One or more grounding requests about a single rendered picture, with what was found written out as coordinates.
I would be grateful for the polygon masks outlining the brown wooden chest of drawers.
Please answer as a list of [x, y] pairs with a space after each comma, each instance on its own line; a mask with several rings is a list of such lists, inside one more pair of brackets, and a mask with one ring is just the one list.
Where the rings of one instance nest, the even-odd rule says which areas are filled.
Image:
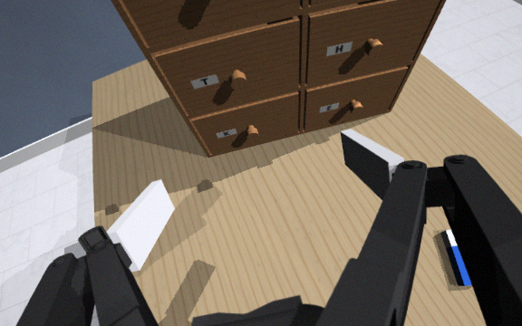
[[[419, 56], [421, 54], [421, 51], [422, 51], [425, 43], [427, 42], [427, 40], [429, 38], [430, 32], [431, 32], [433, 26], [435, 25], [439, 15], [440, 15], [440, 12], [441, 12], [443, 6], [446, 3], [446, 0], [440, 0], [434, 15], [432, 16], [432, 18], [430, 20], [430, 24], [429, 24], [425, 34], [423, 35], [422, 40], [420, 42], [420, 45], [419, 45], [416, 53], [414, 54], [414, 57], [413, 57], [411, 62], [401, 63], [401, 64], [397, 64], [397, 65], [393, 65], [393, 66], [389, 66], [389, 67], [384, 67], [384, 68], [381, 68], [381, 69], [372, 70], [372, 71], [368, 71], [368, 72], [361, 72], [361, 73], [357, 73], [357, 74], [353, 74], [353, 75], [349, 75], [349, 76], [333, 79], [333, 80], [330, 80], [330, 81], [322, 81], [322, 82], [318, 82], [318, 83], [315, 83], [315, 84], [306, 85], [306, 83], [305, 83], [305, 73], [306, 73], [308, 14], [313, 13], [313, 12], [326, 10], [326, 9], [339, 7], [339, 6], [352, 5], [352, 4], [357, 4], [357, 3], [366, 2], [366, 1], [371, 1], [371, 0], [340, 0], [340, 1], [335, 1], [335, 2], [322, 4], [322, 5], [310, 6], [309, 5], [309, 0], [300, 0], [300, 9], [298, 9], [298, 10], [294, 10], [294, 11], [290, 11], [290, 12], [286, 12], [286, 13], [281, 13], [281, 14], [275, 14], [275, 15], [259, 18], [259, 19], [256, 19], [256, 20], [243, 22], [243, 23], [240, 23], [240, 24], [233, 24], [233, 25], [230, 25], [230, 26], [226, 26], [226, 27], [222, 27], [222, 28], [216, 29], [216, 30], [204, 32], [204, 33], [201, 33], [201, 34], [191, 35], [191, 36], [188, 36], [188, 37], [185, 37], [185, 38], [181, 38], [181, 39], [178, 39], [178, 40], [175, 40], [175, 41], [171, 41], [171, 42], [168, 42], [168, 43], [163, 43], [163, 44], [159, 44], [159, 45], [156, 45], [156, 46], [149, 47], [147, 45], [145, 39], [143, 38], [143, 36], [142, 36], [138, 26], [135, 24], [134, 20], [132, 19], [131, 14], [129, 13], [129, 11], [128, 11], [127, 7], [125, 6], [125, 4], [123, 3], [123, 1], [122, 0], [111, 0], [111, 2], [113, 3], [114, 7], [116, 8], [116, 10], [118, 11], [119, 15], [121, 16], [121, 19], [126, 24], [127, 28], [129, 29], [129, 31], [130, 31], [131, 35], [133, 36], [134, 40], [136, 41], [137, 45], [140, 47], [141, 51], [143, 52], [144, 56], [146, 57], [147, 61], [149, 62], [151, 68], [153, 69], [153, 71], [158, 76], [158, 78], [159, 78], [160, 82], [162, 83], [163, 87], [165, 88], [166, 92], [168, 93], [168, 95], [170, 96], [172, 101], [174, 102], [175, 106], [179, 110], [179, 113], [183, 117], [184, 121], [186, 121], [186, 123], [188, 124], [188, 127], [190, 128], [190, 130], [192, 131], [193, 135], [197, 139], [199, 145], [203, 148], [203, 150], [206, 153], [206, 155], [208, 156], [208, 158], [215, 157], [215, 156], [218, 156], [218, 155], [221, 155], [221, 154], [225, 154], [225, 153], [228, 153], [228, 152], [240, 150], [240, 149], [246, 149], [246, 148], [254, 147], [254, 146], [257, 146], [257, 145], [265, 144], [267, 142], [271, 142], [271, 141], [275, 141], [275, 140], [279, 140], [279, 139], [285, 139], [285, 138], [293, 137], [293, 136], [296, 136], [296, 135], [304, 134], [304, 133], [307, 133], [307, 132], [311, 132], [311, 131], [315, 131], [315, 130], [319, 130], [319, 129], [325, 129], [325, 128], [329, 128], [329, 127], [332, 127], [332, 126], [344, 124], [344, 123], [347, 123], [347, 122], [351, 122], [351, 121], [355, 121], [355, 120], [361, 120], [361, 119], [369, 118], [369, 117], [372, 117], [372, 116], [380, 115], [380, 114], [383, 114], [383, 113], [391, 112], [392, 108], [393, 108], [393, 106], [394, 106], [394, 104], [396, 102], [396, 100], [398, 99], [398, 97], [399, 97], [399, 95], [400, 95], [400, 93], [401, 93], [401, 91], [402, 91], [406, 81], [408, 80], [408, 78], [409, 78], [409, 76], [411, 74], [411, 71], [412, 71], [415, 63], [417, 62], [417, 60], [418, 60], [418, 58], [419, 58]], [[180, 102], [179, 97], [177, 96], [176, 92], [174, 92], [174, 90], [173, 90], [172, 86], [170, 85], [166, 75], [164, 74], [163, 70], [160, 68], [160, 65], [158, 64], [158, 62], [157, 62], [157, 60], [155, 58], [155, 52], [162, 51], [162, 50], [165, 50], [165, 49], [169, 49], [171, 47], [179, 46], [179, 45], [182, 45], [182, 44], [185, 44], [185, 43], [195, 42], [195, 41], [198, 41], [198, 40], [201, 40], [201, 39], [205, 39], [205, 38], [209, 38], [209, 37], [212, 37], [212, 36], [216, 36], [216, 35], [219, 35], [219, 34], [225, 34], [225, 33], [233, 32], [233, 31], [236, 31], [236, 30], [248, 28], [248, 27], [251, 27], [251, 26], [255, 26], [255, 25], [259, 25], [259, 24], [266, 24], [266, 23], [270, 23], [270, 22], [274, 22], [274, 21], [277, 21], [277, 20], [282, 20], [282, 19], [286, 19], [286, 18], [294, 17], [294, 16], [297, 16], [299, 18], [299, 20], [300, 20], [299, 88], [295, 88], [295, 89], [288, 90], [288, 91], [281, 91], [281, 92], [278, 92], [278, 93], [266, 95], [266, 96], [255, 98], [255, 99], [252, 99], [252, 100], [241, 101], [241, 102], [238, 102], [238, 103], [230, 104], [230, 105], [227, 105], [227, 106], [224, 106], [224, 107], [220, 107], [220, 108], [216, 108], [216, 109], [213, 109], [213, 110], [206, 110], [206, 111], [203, 111], [203, 112], [200, 112], [200, 113], [188, 115], [186, 110], [185, 110], [185, 108], [183, 107], [182, 103]], [[408, 70], [407, 70], [407, 72], [406, 72], [406, 74], [405, 74], [405, 76], [404, 76], [404, 78], [403, 78], [403, 80], [401, 82], [401, 85], [400, 85], [399, 89], [397, 90], [397, 92], [396, 92], [396, 94], [395, 94], [395, 96], [394, 96], [394, 98], [393, 98], [393, 100], [391, 102], [390, 108], [387, 111], [376, 113], [376, 114], [372, 114], [372, 115], [368, 115], [368, 116], [364, 116], [364, 117], [360, 117], [360, 118], [353, 119], [353, 120], [347, 120], [347, 121], [335, 123], [335, 124], [324, 126], [324, 127], [317, 128], [317, 129], [310, 129], [310, 130], [304, 131], [305, 89], [310, 89], [310, 88], [321, 86], [321, 85], [325, 85], [325, 84], [328, 84], [328, 83], [348, 80], [348, 79], [351, 79], [351, 78], [360, 77], [360, 76], [364, 76], [364, 75], [372, 74], [372, 73], [376, 73], [376, 72], [383, 72], [383, 71], [387, 71], [387, 70], [390, 70], [390, 69], [395, 69], [395, 68], [399, 68], [399, 67], [403, 67], [403, 66], [407, 66]], [[261, 101], [261, 100], [273, 98], [273, 97], [276, 97], [276, 96], [284, 95], [284, 94], [295, 92], [295, 91], [298, 91], [298, 93], [299, 93], [298, 133], [296, 133], [296, 134], [284, 136], [284, 137], [277, 138], [277, 139], [270, 139], [270, 140], [267, 140], [267, 141], [259, 142], [257, 144], [245, 146], [245, 147], [238, 148], [238, 149], [231, 149], [231, 150], [228, 150], [228, 151], [224, 151], [224, 152], [220, 152], [220, 153], [212, 155], [210, 153], [210, 151], [208, 150], [208, 147], [206, 146], [204, 140], [201, 138], [200, 134], [198, 133], [198, 130], [196, 129], [195, 125], [192, 122], [192, 118], [195, 118], [195, 117], [198, 117], [198, 116], [206, 115], [206, 114], [209, 114], [209, 113], [212, 113], [212, 112], [216, 112], [216, 111], [220, 111], [220, 110], [226, 110], [226, 109], [229, 109], [229, 108], [233, 108], [233, 107], [236, 107], [236, 106], [248, 104], [248, 103], [255, 102], [255, 101]]]

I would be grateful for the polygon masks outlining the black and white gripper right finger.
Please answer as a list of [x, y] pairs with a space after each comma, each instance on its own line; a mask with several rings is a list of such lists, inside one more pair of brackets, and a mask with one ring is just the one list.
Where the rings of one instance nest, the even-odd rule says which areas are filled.
[[404, 326], [427, 207], [438, 206], [486, 325], [522, 326], [522, 213], [479, 162], [459, 154], [427, 168], [352, 129], [340, 132], [345, 165], [382, 204], [315, 326]]

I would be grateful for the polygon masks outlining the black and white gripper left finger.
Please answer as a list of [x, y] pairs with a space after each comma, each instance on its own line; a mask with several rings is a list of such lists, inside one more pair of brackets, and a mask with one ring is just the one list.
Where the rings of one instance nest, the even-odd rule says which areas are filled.
[[159, 326], [132, 272], [174, 209], [162, 181], [151, 182], [107, 232], [99, 225], [78, 238], [85, 256], [48, 265], [15, 326], [91, 326], [94, 304], [100, 326]]

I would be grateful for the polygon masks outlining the white and blue eraser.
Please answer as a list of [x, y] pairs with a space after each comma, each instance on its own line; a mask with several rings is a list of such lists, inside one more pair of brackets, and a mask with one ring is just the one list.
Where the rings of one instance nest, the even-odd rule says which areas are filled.
[[458, 286], [472, 285], [451, 230], [441, 232]]

